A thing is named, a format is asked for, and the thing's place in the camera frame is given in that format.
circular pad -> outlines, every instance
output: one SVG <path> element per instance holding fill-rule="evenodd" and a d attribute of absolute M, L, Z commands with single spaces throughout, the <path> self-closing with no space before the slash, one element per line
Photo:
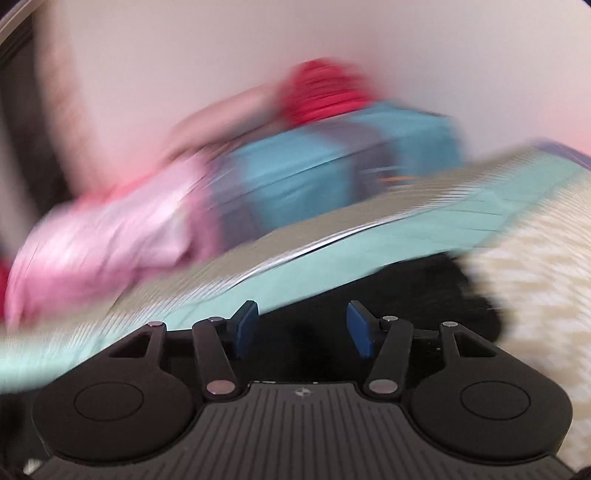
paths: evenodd
<path fill-rule="evenodd" d="M 480 382 L 462 392 L 466 410 L 483 419 L 510 420 L 525 413 L 530 398 L 519 387 L 505 382 Z"/>
<path fill-rule="evenodd" d="M 142 391 L 125 383 L 91 385 L 76 396 L 74 406 L 89 420 L 122 420 L 137 412 L 144 403 Z"/>

mattress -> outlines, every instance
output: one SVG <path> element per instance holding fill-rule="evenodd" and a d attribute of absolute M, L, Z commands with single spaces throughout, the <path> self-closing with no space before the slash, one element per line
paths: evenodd
<path fill-rule="evenodd" d="M 502 346 L 569 393 L 574 422 L 560 456 L 579 468 L 591 462 L 591 249 L 584 228 L 591 227 L 591 177 L 564 151 L 538 147 L 290 225 L 206 265 L 3 338 L 0 390 L 43 385 L 149 320 L 184 329 L 226 316 L 245 299 L 267 312 L 392 262 L 454 251 L 507 311 L 511 328 Z"/>

pink blanket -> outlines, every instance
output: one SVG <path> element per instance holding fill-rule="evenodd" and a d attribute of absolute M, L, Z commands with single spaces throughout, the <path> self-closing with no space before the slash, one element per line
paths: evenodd
<path fill-rule="evenodd" d="M 108 203 L 54 209 L 10 272 L 7 327 L 117 294 L 145 277 L 219 255 L 206 158 L 179 159 Z"/>

beige patterned blanket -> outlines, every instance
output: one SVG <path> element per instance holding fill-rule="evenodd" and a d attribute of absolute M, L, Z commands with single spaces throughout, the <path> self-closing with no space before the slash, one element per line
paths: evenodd
<path fill-rule="evenodd" d="M 591 173 L 466 257 L 505 309 L 501 347 L 559 383 L 574 407 L 560 451 L 591 463 Z"/>

logo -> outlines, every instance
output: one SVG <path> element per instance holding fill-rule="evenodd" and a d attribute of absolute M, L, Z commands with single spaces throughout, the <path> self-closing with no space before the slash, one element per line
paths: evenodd
<path fill-rule="evenodd" d="M 312 390 L 310 390 L 306 387 L 300 387 L 294 393 L 300 398 L 305 398 L 305 397 L 309 397 L 310 395 L 312 395 L 313 392 L 312 392 Z"/>

